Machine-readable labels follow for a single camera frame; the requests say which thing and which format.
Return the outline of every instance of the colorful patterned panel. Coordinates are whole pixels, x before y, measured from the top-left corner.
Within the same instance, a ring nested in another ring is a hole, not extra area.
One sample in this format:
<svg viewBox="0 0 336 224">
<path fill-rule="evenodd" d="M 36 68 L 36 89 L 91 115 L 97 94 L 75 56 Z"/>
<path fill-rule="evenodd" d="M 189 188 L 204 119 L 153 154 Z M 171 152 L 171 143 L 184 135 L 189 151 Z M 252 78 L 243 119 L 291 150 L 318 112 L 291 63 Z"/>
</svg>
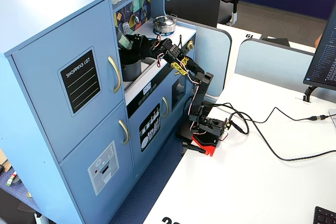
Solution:
<svg viewBox="0 0 336 224">
<path fill-rule="evenodd" d="M 134 21 L 134 16 L 139 17 L 140 23 Z M 128 22 L 131 30 L 129 34 L 137 30 L 151 18 L 151 0 L 134 0 L 114 14 L 116 26 L 123 31 L 122 24 Z"/>
</svg>

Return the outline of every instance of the number label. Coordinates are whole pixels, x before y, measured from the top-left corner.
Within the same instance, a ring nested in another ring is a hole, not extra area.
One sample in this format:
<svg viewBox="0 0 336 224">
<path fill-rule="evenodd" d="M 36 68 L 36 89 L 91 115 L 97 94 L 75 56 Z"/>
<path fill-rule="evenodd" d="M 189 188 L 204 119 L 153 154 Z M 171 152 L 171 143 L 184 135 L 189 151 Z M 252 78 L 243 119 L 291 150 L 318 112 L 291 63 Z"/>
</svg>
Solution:
<svg viewBox="0 0 336 224">
<path fill-rule="evenodd" d="M 172 224 L 172 220 L 171 220 L 170 218 L 168 218 L 168 217 L 164 217 L 164 218 L 162 219 L 162 222 L 164 222 L 164 223 L 166 223 L 166 224 Z"/>
<path fill-rule="evenodd" d="M 143 89 L 143 95 L 145 95 L 152 87 L 151 83 L 148 83 L 147 86 Z"/>
</svg>

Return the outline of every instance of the floor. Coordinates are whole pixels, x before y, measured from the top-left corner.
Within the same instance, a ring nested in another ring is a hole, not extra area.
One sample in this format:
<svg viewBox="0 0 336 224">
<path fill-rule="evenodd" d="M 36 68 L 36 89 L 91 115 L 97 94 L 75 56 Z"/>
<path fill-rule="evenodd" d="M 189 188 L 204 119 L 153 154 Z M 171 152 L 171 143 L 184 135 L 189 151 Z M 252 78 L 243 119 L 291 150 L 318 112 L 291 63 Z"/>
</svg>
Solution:
<svg viewBox="0 0 336 224">
<path fill-rule="evenodd" d="M 326 24 L 326 20 L 241 2 L 234 27 L 313 47 Z"/>
<path fill-rule="evenodd" d="M 0 218 L 8 224 L 34 224 L 36 223 L 34 214 L 17 211 L 20 201 L 12 195 L 0 189 Z"/>
<path fill-rule="evenodd" d="M 149 164 L 110 224 L 142 224 L 182 158 L 182 140 L 173 132 Z"/>
</svg>

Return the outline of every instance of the gray partition panel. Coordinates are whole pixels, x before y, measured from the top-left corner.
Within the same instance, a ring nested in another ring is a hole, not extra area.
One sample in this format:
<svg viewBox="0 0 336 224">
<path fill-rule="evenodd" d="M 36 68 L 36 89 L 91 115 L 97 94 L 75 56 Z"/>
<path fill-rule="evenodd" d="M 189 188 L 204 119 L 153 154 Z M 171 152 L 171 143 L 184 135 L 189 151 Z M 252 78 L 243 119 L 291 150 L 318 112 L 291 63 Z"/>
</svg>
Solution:
<svg viewBox="0 0 336 224">
<path fill-rule="evenodd" d="M 312 53 L 271 42 L 247 39 L 239 49 L 235 73 L 304 93 L 304 76 Z M 318 88 L 312 94 L 336 103 L 336 92 Z"/>
<path fill-rule="evenodd" d="M 205 72 L 212 73 L 214 78 L 210 84 L 208 95 L 220 96 L 224 88 L 226 70 L 229 61 L 232 38 L 224 30 L 201 25 L 188 20 L 179 19 L 196 27 L 195 62 Z"/>
</svg>

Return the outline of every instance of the monitor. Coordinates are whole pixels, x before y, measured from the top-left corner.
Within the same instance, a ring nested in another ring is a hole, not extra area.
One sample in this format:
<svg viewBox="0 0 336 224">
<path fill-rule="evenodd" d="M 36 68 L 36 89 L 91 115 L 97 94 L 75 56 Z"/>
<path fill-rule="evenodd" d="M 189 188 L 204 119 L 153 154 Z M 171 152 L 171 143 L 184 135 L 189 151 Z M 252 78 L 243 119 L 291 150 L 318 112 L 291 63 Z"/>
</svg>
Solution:
<svg viewBox="0 0 336 224">
<path fill-rule="evenodd" d="M 199 24 L 217 27 L 221 0 L 165 0 L 167 14 Z"/>
<path fill-rule="evenodd" d="M 336 4 L 303 83 L 336 90 Z"/>
</svg>

